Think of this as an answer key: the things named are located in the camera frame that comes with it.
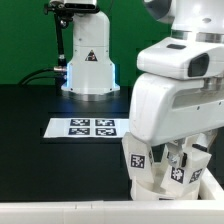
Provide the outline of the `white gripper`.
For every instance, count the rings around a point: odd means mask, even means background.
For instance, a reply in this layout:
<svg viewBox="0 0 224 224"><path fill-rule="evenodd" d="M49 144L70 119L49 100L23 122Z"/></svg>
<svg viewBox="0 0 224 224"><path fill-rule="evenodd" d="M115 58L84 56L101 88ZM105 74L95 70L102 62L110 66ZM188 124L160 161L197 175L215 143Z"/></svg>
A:
<svg viewBox="0 0 224 224"><path fill-rule="evenodd" d="M224 83L205 90L203 79L183 81L147 73L137 79L130 105L130 132L151 146L168 142L170 166L186 166L182 138L200 133L192 147L208 152L217 128L223 126Z"/></svg>

